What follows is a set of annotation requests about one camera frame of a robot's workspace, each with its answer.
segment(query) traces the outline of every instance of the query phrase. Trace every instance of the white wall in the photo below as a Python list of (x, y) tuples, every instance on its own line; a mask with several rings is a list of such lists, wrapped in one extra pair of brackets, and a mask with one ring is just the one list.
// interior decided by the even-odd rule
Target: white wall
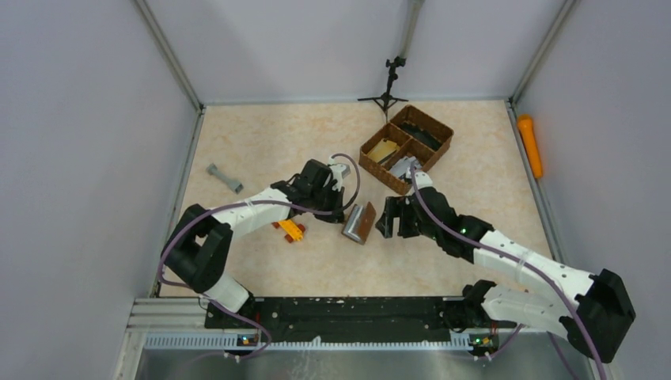
[(195, 113), (128, 0), (0, 19), (0, 378), (109, 378)]
[(668, 378), (671, 2), (581, 2), (520, 108), (536, 121), (570, 262), (619, 273), (638, 314), (616, 360)]
[[(149, 0), (201, 100), (353, 101), (385, 90), (407, 0)], [(508, 97), (562, 0), (426, 0), (397, 96)]]

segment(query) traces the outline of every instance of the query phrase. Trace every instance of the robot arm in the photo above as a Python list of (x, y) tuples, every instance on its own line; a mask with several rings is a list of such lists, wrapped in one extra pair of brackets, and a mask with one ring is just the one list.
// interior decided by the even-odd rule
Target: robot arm
[(385, 238), (392, 236), (394, 219), (399, 218), (399, 236), (427, 236), (434, 239), (450, 256), (495, 269), (515, 279), (531, 293), (480, 280), (474, 286), (467, 286), (463, 296), (470, 302), (481, 305), (492, 320), (514, 321), (543, 329), (564, 337), (583, 355), (591, 356), (582, 334), (559, 296), (547, 282), (524, 266), (524, 263), (539, 268), (578, 311), (601, 360), (604, 363), (612, 361), (635, 319), (624, 283), (617, 274), (604, 269), (601, 274), (594, 275), (541, 256), (507, 238), (479, 218), (457, 215), (445, 196), (433, 187), (426, 173), (415, 173), (415, 181), (429, 210), (443, 224), (473, 241), (509, 253), (519, 259), (519, 263), (489, 250), (474, 247), (445, 232), (424, 211), (414, 192), (408, 196), (389, 197), (385, 201), (385, 211), (376, 223), (376, 228)]
[[(165, 264), (196, 293), (236, 313), (245, 303), (253, 302), (253, 297), (224, 272), (231, 242), (261, 226), (291, 219), (304, 212), (290, 207), (290, 204), (330, 211), (329, 215), (315, 215), (315, 218), (330, 223), (343, 222), (343, 178), (349, 172), (348, 165), (336, 164), (332, 159), (329, 165), (310, 160), (290, 180), (275, 182), (259, 194), (245, 199), (243, 203), (246, 205), (220, 211), (195, 224), (175, 244)], [(177, 223), (169, 241), (205, 212), (199, 204), (190, 206)], [(200, 245), (196, 238), (205, 240)]]

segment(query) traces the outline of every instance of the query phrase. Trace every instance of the black tripod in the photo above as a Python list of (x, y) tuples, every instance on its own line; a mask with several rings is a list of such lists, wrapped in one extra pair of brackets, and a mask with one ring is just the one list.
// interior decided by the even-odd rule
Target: black tripod
[(376, 105), (379, 105), (380, 108), (382, 108), (382, 112), (385, 113), (385, 119), (389, 121), (387, 111), (398, 101), (408, 101), (408, 99), (401, 99), (399, 97), (392, 96), (392, 85), (394, 84), (394, 81), (398, 79), (396, 68), (405, 66), (405, 58), (396, 57), (394, 62), (391, 62), (387, 59), (386, 66), (389, 68), (389, 77), (387, 78), (387, 90), (385, 93), (379, 97), (362, 97), (357, 99), (357, 101), (374, 101)]

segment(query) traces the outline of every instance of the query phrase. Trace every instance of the orange foam roller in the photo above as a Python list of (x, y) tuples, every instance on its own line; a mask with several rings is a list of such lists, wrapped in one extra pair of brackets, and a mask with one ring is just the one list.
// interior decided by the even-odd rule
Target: orange foam roller
[(540, 154), (538, 154), (538, 145), (536, 137), (533, 135), (533, 120), (529, 115), (522, 115), (517, 118), (517, 129), (520, 130), (522, 142), (525, 144), (526, 156), (529, 158), (531, 173), (538, 179), (543, 176), (543, 166), (540, 164)]

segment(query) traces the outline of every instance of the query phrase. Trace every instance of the brown woven basket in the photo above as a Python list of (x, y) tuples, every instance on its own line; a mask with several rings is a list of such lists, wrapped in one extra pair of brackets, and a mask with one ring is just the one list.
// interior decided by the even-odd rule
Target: brown woven basket
[[(438, 150), (433, 151), (428, 146), (413, 138), (398, 128), (402, 123), (414, 124), (417, 127), (431, 133), (440, 143)], [(389, 186), (394, 192), (405, 195), (411, 185), (399, 178), (394, 177), (389, 169), (404, 156), (415, 156), (422, 164), (424, 171), (429, 171), (438, 159), (449, 149), (454, 131), (443, 123), (437, 121), (426, 113), (412, 105), (406, 105), (398, 112), (389, 123), (380, 129), (373, 137), (368, 139), (359, 151), (358, 163), (367, 172), (373, 174), (383, 184)], [(366, 154), (382, 139), (389, 139), (401, 146), (401, 148), (383, 165), (371, 160)]]

